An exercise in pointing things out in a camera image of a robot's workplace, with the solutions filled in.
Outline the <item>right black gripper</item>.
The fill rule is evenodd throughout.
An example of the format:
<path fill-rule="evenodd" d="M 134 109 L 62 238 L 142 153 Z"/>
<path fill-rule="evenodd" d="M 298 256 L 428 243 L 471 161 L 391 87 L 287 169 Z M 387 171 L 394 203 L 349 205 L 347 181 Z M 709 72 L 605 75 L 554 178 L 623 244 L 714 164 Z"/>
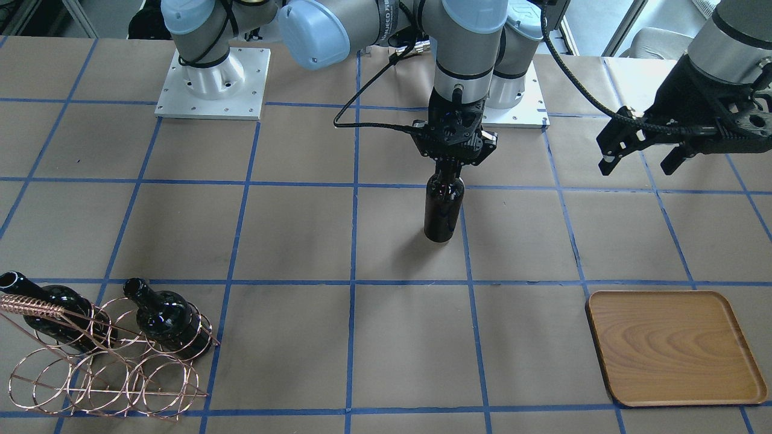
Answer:
<path fill-rule="evenodd" d="M 433 90 L 428 99 L 428 120 L 415 120 L 411 137 L 422 156 L 452 159 L 461 165 L 479 165 L 497 148 L 498 134 L 483 129 L 486 99 L 464 102 L 446 99 Z"/>

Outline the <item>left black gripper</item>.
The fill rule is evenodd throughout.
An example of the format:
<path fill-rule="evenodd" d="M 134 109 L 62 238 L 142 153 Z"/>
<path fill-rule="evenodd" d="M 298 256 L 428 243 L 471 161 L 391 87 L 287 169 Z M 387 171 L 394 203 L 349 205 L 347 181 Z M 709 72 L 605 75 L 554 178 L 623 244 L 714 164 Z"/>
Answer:
<path fill-rule="evenodd" d="M 648 124 L 700 129 L 712 134 L 687 136 L 659 134 L 616 119 L 601 130 L 596 142 L 602 159 L 601 175 L 609 176 L 623 157 L 644 146 L 673 146 L 660 162 L 664 175 L 673 175 L 694 154 L 764 153 L 770 150 L 770 62 L 755 67 L 750 83 L 727 83 L 704 74 L 684 54 L 657 90 L 654 102 L 644 112 Z"/>

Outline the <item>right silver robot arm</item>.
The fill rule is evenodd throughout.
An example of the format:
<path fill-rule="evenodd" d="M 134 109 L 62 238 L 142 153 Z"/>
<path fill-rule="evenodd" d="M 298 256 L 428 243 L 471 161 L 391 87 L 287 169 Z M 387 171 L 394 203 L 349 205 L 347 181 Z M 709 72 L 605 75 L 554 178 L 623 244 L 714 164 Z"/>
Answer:
<path fill-rule="evenodd" d="M 507 9 L 506 1 L 162 1 L 177 57 L 156 115 L 257 120 L 268 54 L 236 53 L 230 42 L 265 25 L 277 25 L 293 60 L 309 71 L 369 46 L 408 38 L 411 48 L 428 36 L 435 42 L 428 118 L 394 129 L 439 166 L 478 165 L 496 148 L 482 119 Z"/>

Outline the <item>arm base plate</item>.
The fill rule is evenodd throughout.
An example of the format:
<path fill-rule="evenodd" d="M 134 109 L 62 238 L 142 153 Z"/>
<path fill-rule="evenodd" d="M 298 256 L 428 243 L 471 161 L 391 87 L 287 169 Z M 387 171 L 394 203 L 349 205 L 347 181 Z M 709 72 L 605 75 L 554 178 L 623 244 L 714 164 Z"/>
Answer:
<path fill-rule="evenodd" d="M 551 125 L 533 63 L 519 78 L 492 77 L 482 125 L 538 129 Z"/>
<path fill-rule="evenodd" d="M 222 63 L 195 68 L 182 66 L 176 51 L 154 113 L 160 118 L 258 121 L 271 57 L 268 48 L 232 48 Z"/>

